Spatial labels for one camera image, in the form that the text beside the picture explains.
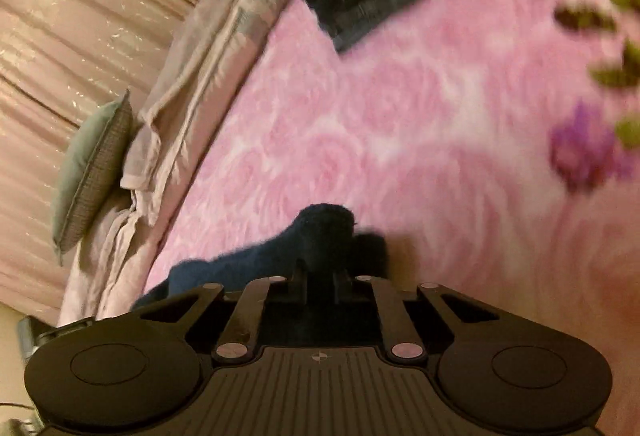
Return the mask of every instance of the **beige blanket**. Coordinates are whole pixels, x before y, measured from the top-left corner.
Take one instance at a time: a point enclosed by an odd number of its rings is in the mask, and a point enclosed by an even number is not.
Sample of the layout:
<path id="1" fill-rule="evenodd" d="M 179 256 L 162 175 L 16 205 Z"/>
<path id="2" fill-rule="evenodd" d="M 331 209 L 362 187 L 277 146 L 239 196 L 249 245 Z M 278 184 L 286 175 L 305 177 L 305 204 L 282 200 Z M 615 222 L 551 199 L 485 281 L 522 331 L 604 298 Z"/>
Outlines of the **beige blanket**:
<path id="1" fill-rule="evenodd" d="M 138 114 L 121 186 L 81 242 L 63 325 L 120 315 L 142 292 L 198 162 L 288 0 L 201 0 Z"/>

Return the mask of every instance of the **cable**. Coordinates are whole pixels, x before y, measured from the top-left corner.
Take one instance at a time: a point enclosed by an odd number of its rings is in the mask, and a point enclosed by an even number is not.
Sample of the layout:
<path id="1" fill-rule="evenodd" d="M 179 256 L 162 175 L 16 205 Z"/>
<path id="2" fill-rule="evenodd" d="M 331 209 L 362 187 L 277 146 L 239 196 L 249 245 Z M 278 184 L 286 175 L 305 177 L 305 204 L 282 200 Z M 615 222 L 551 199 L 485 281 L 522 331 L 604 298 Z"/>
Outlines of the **cable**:
<path id="1" fill-rule="evenodd" d="M 24 405 L 24 403 L 0 402 L 0 407 L 20 407 L 23 409 L 29 409 L 30 411 L 35 410 L 29 405 Z"/>

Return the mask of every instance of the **crosshair logo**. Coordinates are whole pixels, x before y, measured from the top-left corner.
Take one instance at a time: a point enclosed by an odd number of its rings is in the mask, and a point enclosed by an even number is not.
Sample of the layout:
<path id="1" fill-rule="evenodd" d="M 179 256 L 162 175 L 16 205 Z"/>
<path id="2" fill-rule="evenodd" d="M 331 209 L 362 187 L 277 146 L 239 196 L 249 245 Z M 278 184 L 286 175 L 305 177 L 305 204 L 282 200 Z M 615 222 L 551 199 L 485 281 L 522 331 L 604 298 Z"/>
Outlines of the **crosshair logo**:
<path id="1" fill-rule="evenodd" d="M 317 353 L 311 355 L 311 358 L 313 358 L 316 362 L 324 362 L 327 358 L 329 358 L 329 355 L 323 353 L 322 351 L 318 351 Z"/>

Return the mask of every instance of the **shiny curtain pattern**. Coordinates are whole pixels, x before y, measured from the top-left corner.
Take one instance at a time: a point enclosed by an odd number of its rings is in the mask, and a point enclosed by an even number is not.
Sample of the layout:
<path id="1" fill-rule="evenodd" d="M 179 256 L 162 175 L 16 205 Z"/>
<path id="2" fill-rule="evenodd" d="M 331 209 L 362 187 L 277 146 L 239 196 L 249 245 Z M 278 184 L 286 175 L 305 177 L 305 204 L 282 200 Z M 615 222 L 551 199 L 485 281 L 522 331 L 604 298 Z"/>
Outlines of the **shiny curtain pattern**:
<path id="1" fill-rule="evenodd" d="M 50 203 L 69 140 L 131 91 L 140 107 L 197 0 L 0 0 L 0 302 L 54 324 L 68 269 Z"/>

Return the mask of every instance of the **black ribbed plate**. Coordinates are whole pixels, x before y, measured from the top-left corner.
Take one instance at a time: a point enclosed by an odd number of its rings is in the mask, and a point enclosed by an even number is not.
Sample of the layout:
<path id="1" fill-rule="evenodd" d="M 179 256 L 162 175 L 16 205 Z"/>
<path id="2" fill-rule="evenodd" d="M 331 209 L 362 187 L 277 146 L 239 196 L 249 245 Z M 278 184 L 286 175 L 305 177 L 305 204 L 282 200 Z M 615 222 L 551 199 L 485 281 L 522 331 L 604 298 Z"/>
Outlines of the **black ribbed plate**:
<path id="1" fill-rule="evenodd" d="M 47 428 L 42 436 L 63 432 Z M 144 436 L 488 436 L 450 409 L 418 369 L 372 348 L 266 348 L 255 362 L 219 368 L 202 394 Z M 575 436 L 594 436 L 585 428 Z"/>

